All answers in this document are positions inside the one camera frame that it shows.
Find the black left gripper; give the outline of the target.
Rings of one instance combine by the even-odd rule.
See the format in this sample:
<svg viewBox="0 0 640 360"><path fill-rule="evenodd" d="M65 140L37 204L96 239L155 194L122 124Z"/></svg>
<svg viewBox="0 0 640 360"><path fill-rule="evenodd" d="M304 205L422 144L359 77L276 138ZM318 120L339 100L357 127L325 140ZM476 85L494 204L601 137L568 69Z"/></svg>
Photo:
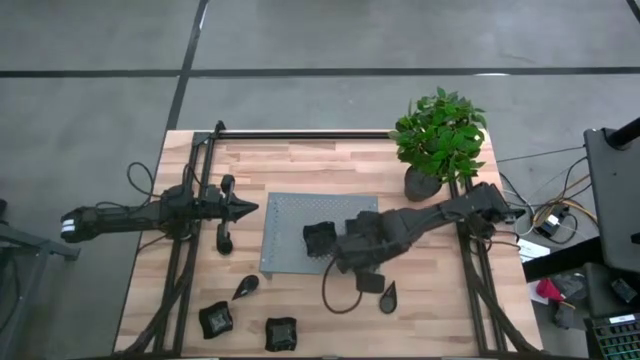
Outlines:
<svg viewBox="0 0 640 360"><path fill-rule="evenodd" d="M235 186L235 178L226 174L222 177L219 187L207 185L204 188L203 199L200 201L200 215L205 220L218 219L220 223L216 230L216 249L221 255L230 255L233 243L228 223L230 221L231 195ZM232 200L232 221L236 223L244 216L256 211L259 205L235 197Z"/></svg>

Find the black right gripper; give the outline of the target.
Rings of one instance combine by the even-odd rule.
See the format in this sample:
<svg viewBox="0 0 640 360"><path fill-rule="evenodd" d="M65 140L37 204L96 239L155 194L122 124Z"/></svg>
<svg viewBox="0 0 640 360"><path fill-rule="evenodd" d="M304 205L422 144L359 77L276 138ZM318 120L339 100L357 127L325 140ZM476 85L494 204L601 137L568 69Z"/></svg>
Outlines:
<svg viewBox="0 0 640 360"><path fill-rule="evenodd" d="M335 265L345 274L374 273L380 265L406 252L406 245L386 238L383 216L361 211L355 219L345 221L346 233L333 246Z"/></svg>

